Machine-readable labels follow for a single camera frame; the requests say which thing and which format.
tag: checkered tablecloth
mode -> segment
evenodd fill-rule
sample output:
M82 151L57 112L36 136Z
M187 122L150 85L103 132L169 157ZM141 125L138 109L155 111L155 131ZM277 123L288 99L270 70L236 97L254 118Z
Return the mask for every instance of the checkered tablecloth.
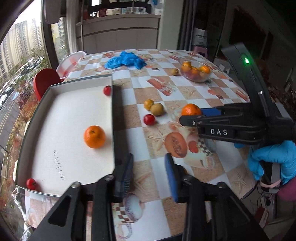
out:
M112 73L113 128L115 155L127 152L134 156L134 193L145 204L142 217L135 223L115 227L117 239L129 233L129 241L159 240L183 232L185 204L175 204L166 177L164 155L169 151L175 163L202 182L226 182L242 198L255 181L247 169L248 147L236 149L233 143L200 140L195 128L182 127L180 111L187 103L199 108L249 101L247 94L214 64L198 54L182 50L126 50L143 58L147 66L141 70L121 66L106 70L103 66L121 51L87 55L80 59L65 81L81 77ZM195 65L200 61L212 69L204 83L173 76L172 69L180 68L180 58ZM166 113L157 117L157 124L146 126L143 117L149 112L143 102L152 99L161 103ZM181 151L174 152L170 139L177 140ZM215 150L208 155L206 148ZM26 193L26 211L32 225L37 226L55 198Z

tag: white tray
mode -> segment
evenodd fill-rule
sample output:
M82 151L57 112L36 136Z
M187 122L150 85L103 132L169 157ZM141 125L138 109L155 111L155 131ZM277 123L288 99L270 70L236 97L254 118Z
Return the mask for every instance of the white tray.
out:
M21 146L17 186L27 189L26 180L33 178L38 184L35 192L61 196L75 181L84 185L112 173L112 96L103 94L106 85L112 85L111 75L68 81L46 91ZM91 125L106 133L99 149L83 140Z

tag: pink stool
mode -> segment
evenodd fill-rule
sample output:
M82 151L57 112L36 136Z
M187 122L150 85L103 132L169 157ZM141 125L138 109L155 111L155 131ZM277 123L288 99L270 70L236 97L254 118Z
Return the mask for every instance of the pink stool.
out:
M198 54L204 56L205 58L207 58L207 48L205 48L205 47L200 47L200 46L195 45L193 47L193 52L198 53Z

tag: handwriting on box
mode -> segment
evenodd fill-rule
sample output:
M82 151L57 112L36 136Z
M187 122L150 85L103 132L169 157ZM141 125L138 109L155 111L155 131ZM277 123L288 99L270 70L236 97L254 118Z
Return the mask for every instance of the handwriting on box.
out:
M59 159L59 156L58 156L58 153L56 150L54 150L54 163L56 164L56 169L57 169L57 172L59 173L59 176L62 180L66 180L64 174L63 174L63 170L61 169L63 166L62 166L62 163Z

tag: transparent bowl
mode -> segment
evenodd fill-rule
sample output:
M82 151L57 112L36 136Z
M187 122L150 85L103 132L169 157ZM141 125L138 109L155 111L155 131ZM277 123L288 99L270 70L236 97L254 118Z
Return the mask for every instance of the transparent bowl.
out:
M205 73L201 71L203 66L205 66L206 69L209 69L210 72ZM209 78L212 70L201 62L193 61L193 63L191 63L191 61L183 60L181 62L180 72L186 79L201 83L205 82Z

